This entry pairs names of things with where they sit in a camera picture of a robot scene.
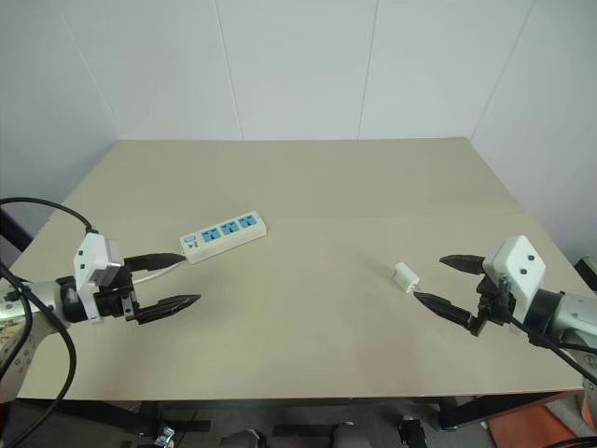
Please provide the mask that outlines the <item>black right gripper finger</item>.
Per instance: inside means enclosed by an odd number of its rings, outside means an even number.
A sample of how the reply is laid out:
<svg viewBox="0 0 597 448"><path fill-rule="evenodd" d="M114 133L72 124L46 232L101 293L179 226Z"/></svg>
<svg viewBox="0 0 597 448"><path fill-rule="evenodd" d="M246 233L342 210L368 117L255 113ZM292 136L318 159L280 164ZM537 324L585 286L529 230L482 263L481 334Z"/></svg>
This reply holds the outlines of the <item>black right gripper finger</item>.
<svg viewBox="0 0 597 448"><path fill-rule="evenodd" d="M415 291L414 297L435 315L466 329L473 336L479 335L479 320L467 310L453 305L450 301L430 293Z"/></svg>
<svg viewBox="0 0 597 448"><path fill-rule="evenodd" d="M474 275L484 274L484 257L468 254L453 254L439 259L443 263L459 272L470 273Z"/></svg>

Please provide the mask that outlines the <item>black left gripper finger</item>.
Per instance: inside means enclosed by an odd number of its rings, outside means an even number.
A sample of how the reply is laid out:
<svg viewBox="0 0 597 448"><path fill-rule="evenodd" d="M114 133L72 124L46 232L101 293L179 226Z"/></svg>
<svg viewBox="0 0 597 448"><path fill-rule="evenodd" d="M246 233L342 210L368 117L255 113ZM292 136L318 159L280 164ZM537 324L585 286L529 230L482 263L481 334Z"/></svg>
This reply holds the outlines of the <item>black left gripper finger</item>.
<svg viewBox="0 0 597 448"><path fill-rule="evenodd" d="M175 253L153 253L124 259L130 272L147 271L149 275L137 278L137 281L149 281L158 278L183 264L186 257Z"/></svg>
<svg viewBox="0 0 597 448"><path fill-rule="evenodd" d="M134 320L139 325L157 321L181 312L193 305L200 298L200 294L190 294L161 299L154 305L137 307L134 312Z"/></svg>

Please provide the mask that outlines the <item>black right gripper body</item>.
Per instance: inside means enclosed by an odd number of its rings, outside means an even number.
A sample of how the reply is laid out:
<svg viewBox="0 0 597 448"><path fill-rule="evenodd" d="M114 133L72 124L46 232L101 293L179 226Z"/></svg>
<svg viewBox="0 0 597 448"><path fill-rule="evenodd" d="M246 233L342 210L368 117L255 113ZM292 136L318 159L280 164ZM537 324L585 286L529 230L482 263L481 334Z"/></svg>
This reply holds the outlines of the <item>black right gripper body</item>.
<svg viewBox="0 0 597 448"><path fill-rule="evenodd" d="M477 286L477 292L479 294L477 328L483 328L488 321L499 326L511 322L516 300L511 296L509 282L504 276L495 283L489 275L485 274Z"/></svg>

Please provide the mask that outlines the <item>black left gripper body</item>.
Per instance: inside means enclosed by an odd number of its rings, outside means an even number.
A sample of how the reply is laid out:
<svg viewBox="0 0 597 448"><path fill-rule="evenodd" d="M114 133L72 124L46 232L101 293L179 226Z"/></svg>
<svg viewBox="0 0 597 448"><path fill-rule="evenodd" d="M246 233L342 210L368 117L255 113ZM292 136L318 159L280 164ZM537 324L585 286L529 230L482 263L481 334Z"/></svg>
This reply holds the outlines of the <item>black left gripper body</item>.
<svg viewBox="0 0 597 448"><path fill-rule="evenodd" d="M120 268L112 281L94 293L94 300L101 317L124 317L135 320L139 308L128 268Z"/></svg>

